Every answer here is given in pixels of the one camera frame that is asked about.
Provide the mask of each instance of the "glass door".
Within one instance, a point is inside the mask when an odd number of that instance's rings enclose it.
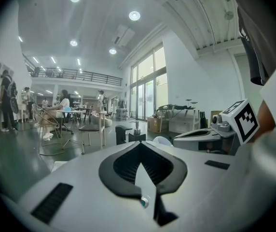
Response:
[[[146,121],[154,113],[154,81],[138,87],[137,118]]]

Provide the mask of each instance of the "white cube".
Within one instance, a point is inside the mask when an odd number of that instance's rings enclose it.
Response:
[[[237,133],[241,145],[246,144],[260,127],[248,99],[237,101],[220,115]]]

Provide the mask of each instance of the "person wearing backpack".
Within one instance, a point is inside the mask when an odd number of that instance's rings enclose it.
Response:
[[[32,105],[34,104],[34,98],[33,94],[30,92],[29,87],[25,87],[24,91],[27,93],[27,102],[28,102],[28,122],[32,123],[33,122],[33,112],[32,112]]]
[[[17,131],[16,123],[14,121],[14,113],[11,106],[11,89],[13,79],[9,76],[8,70],[4,70],[1,76],[3,78],[1,84],[1,92],[0,92],[0,105],[3,112],[4,117],[4,127],[1,129],[2,132],[8,132],[8,117],[12,124],[12,128],[14,131]]]

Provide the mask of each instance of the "metal railing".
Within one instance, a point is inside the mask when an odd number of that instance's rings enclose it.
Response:
[[[119,77],[84,71],[80,73],[80,71],[71,69],[62,69],[61,71],[58,71],[55,68],[45,68],[44,71],[38,67],[33,72],[32,77],[66,78],[88,82],[105,83],[116,86],[122,85],[122,78]]]

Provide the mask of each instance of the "glossy floor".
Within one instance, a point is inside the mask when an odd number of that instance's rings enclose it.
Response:
[[[124,125],[134,128],[134,123],[130,121],[114,121],[112,126],[106,128],[106,146],[116,145],[115,126]],[[141,133],[147,134],[147,140],[153,140],[159,134],[147,132],[147,123],[140,123]],[[63,132],[63,140],[71,136],[69,132]],[[84,150],[87,154],[100,150],[99,134],[91,134],[91,146],[88,146],[88,133],[82,133],[83,140],[86,143]],[[161,136],[166,138],[175,136],[173,133]],[[65,153],[53,156],[39,156],[38,140],[39,129],[33,129],[33,123],[19,124],[19,131],[1,132],[0,131],[0,190],[8,195],[14,201],[19,198],[36,182],[51,173],[55,161],[69,161],[81,156],[82,147],[79,144],[68,143]],[[80,134],[74,131],[74,140],[80,140]],[[45,153],[56,153],[60,150],[59,145],[50,145],[44,148]]]

